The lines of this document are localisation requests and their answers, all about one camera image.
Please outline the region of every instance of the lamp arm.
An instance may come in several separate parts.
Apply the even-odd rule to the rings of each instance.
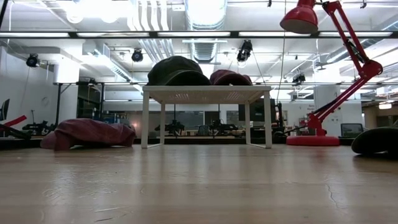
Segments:
[[[349,23],[346,14],[341,7],[339,1],[334,2],[324,2],[322,3],[322,8],[326,11],[326,13],[331,17],[337,31],[343,40],[344,46],[347,48],[349,56],[351,57],[354,65],[359,73],[360,78],[357,79],[347,90],[345,90],[342,94],[337,96],[332,102],[328,103],[325,106],[322,106],[318,110],[310,113],[308,120],[308,127],[315,128],[317,130],[317,136],[324,136],[326,131],[322,129],[322,121],[330,114],[333,113],[335,109],[337,109],[344,101],[346,101],[352,94],[354,94],[357,90],[359,90],[367,81],[376,75],[380,75],[383,72],[383,67],[380,63],[370,60],[366,55],[358,37],[356,36],[351,24]],[[347,38],[343,29],[338,22],[335,11],[338,11],[341,19],[343,20],[349,36],[353,40],[352,43],[349,38]]]

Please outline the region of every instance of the wooden floor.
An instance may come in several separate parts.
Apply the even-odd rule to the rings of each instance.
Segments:
[[[349,147],[0,151],[0,223],[397,223],[398,162]]]

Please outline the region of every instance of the table top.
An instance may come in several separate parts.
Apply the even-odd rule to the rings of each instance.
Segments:
[[[271,91],[270,86],[144,86],[144,92],[165,104],[245,104]]]

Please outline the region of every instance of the white table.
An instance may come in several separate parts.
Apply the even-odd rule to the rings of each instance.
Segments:
[[[164,144],[166,104],[238,104],[245,105],[246,144],[250,139],[250,104],[264,96],[265,148],[272,147],[271,101],[269,86],[144,86],[142,104],[142,137],[141,147],[148,149]],[[160,110],[160,144],[148,146],[149,98],[161,105]]]

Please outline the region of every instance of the red desk lamp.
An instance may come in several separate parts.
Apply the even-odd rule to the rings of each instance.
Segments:
[[[309,113],[308,127],[314,128],[317,132],[316,136],[288,136],[286,144],[294,146],[338,146],[340,141],[338,137],[326,136],[326,130],[322,129],[322,121],[330,114],[333,113],[344,101],[346,101],[352,94],[361,88],[367,81],[376,75],[383,72],[383,67],[380,63],[370,60],[359,42],[351,24],[341,7],[339,1],[316,3],[315,0],[299,0],[297,7],[288,12],[280,22],[280,26],[288,32],[298,34],[314,34],[318,32],[318,18],[315,14],[313,7],[316,4],[321,4],[322,8],[331,17],[335,24],[337,31],[343,39],[344,46],[347,48],[349,56],[356,69],[358,70],[360,78],[357,79],[353,85],[345,90],[332,102]],[[335,11],[338,11],[346,28],[353,40],[354,44],[347,38],[343,29],[338,22]]]

